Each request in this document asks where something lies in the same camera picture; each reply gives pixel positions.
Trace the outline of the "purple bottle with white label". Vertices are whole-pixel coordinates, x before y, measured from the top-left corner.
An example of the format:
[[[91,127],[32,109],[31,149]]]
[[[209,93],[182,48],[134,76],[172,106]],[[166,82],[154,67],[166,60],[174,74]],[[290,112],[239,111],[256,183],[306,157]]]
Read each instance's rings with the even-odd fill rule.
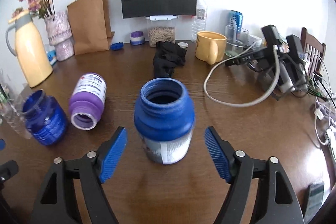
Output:
[[[106,82],[96,73],[82,75],[70,97],[69,112],[73,126],[91,130],[100,121],[105,107]]]

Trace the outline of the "blue drink can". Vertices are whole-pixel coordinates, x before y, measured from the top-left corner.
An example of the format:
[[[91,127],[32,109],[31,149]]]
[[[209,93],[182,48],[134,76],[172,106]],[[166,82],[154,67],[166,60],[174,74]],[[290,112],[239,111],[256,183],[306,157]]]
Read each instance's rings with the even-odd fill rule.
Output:
[[[231,10],[229,17],[229,25],[234,30],[234,38],[237,38],[241,32],[243,24],[243,14],[238,11]]]

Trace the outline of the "blue bottle with white label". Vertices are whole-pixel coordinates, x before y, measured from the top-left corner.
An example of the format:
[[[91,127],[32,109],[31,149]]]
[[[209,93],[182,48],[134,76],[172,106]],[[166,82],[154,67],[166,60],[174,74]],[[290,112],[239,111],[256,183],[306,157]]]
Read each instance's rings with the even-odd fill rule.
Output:
[[[153,79],[135,102],[134,125],[148,158],[163,165],[185,157],[195,126],[194,103],[183,83]]]

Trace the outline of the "brown paper bag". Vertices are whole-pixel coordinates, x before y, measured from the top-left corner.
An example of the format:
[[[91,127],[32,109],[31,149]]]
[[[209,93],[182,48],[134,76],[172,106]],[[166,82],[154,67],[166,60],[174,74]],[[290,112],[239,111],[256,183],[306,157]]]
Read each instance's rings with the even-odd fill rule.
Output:
[[[76,55],[109,49],[114,36],[109,0],[73,0],[67,10]]]

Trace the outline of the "dark smartphone on table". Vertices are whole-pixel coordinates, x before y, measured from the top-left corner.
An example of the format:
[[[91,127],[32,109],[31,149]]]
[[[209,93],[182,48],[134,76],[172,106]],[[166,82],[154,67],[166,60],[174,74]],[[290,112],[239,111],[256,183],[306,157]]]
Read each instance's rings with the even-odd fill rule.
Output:
[[[324,182],[311,183],[306,190],[303,203],[303,219],[309,223],[321,208],[324,195]]]

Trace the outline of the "black crumpled cloth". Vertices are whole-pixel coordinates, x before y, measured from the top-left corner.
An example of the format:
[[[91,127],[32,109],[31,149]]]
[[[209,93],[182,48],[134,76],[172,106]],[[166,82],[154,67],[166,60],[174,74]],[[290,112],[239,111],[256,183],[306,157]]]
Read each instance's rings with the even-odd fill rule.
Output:
[[[186,62],[184,48],[172,42],[157,42],[153,58],[154,78],[171,78],[176,67],[184,66]]]

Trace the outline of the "clear jar with seeds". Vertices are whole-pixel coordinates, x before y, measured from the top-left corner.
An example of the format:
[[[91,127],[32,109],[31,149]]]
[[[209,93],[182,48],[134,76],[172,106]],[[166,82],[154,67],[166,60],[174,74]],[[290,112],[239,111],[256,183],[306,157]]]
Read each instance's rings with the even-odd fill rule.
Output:
[[[177,15],[152,15],[145,18],[150,47],[156,47],[157,42],[175,43],[177,18]]]

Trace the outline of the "clear plastic cup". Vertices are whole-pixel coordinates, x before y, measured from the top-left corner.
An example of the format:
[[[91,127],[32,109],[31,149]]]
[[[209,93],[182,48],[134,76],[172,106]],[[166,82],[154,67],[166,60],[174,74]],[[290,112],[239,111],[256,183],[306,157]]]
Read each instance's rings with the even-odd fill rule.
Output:
[[[21,96],[16,99],[3,100],[1,101],[1,117],[19,136],[31,139],[32,135],[26,129],[22,107],[23,98]]]

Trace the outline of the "clear drinking glass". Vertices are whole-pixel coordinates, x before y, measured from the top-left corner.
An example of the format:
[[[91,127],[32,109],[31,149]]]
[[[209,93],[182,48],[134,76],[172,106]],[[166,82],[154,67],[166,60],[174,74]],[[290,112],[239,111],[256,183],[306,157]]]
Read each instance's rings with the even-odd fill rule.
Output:
[[[237,28],[233,25],[226,25],[225,36],[227,38],[225,54],[234,57],[243,52],[248,44],[249,31],[244,28]]]

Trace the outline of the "yellow ceramic mug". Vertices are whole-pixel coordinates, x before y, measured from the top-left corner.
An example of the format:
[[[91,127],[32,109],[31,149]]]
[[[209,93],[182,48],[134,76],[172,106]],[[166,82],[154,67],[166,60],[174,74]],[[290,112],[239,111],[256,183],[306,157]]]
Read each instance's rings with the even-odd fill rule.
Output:
[[[223,60],[227,38],[219,33],[200,31],[197,33],[195,57],[209,65]]]

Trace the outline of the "small purple white jar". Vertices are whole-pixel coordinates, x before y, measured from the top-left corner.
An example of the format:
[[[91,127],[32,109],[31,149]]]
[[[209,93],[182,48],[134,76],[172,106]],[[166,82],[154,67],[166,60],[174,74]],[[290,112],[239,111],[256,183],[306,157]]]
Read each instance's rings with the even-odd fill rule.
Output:
[[[130,43],[132,46],[138,46],[145,43],[145,37],[142,31],[135,31],[130,34]]]

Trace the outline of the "pink textured vase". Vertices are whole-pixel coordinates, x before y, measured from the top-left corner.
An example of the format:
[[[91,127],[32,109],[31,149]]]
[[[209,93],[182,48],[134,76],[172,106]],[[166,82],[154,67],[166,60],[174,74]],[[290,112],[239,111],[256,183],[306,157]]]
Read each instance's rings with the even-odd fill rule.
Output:
[[[74,55],[71,26],[67,11],[60,11],[45,19],[47,37],[54,47],[58,61],[64,61]]]

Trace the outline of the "dark blue translucent bottle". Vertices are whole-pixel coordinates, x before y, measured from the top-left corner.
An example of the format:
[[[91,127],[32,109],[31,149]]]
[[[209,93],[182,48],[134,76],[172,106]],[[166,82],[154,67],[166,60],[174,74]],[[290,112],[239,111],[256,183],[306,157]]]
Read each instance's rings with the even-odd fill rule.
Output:
[[[67,116],[53,96],[37,90],[30,94],[22,107],[27,131],[41,144],[57,143],[66,133]]]

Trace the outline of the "clear plastic water bottle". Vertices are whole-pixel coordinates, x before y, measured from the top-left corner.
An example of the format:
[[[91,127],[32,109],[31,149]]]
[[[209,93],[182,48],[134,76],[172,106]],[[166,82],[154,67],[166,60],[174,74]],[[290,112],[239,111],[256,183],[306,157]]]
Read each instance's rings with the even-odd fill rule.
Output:
[[[206,0],[197,0],[196,15],[193,16],[193,24],[191,26],[191,41],[197,41],[197,34],[206,29],[207,20],[207,3]]]

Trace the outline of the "brown wooden chair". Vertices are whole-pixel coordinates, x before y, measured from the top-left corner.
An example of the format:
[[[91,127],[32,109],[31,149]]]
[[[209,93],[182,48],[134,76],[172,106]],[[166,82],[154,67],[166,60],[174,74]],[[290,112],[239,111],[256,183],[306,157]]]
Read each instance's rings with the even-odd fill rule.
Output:
[[[301,29],[300,40],[302,49],[307,54],[307,60],[310,62],[307,69],[308,75],[311,76],[313,72],[319,73],[326,53],[326,44],[320,43],[305,27]]]

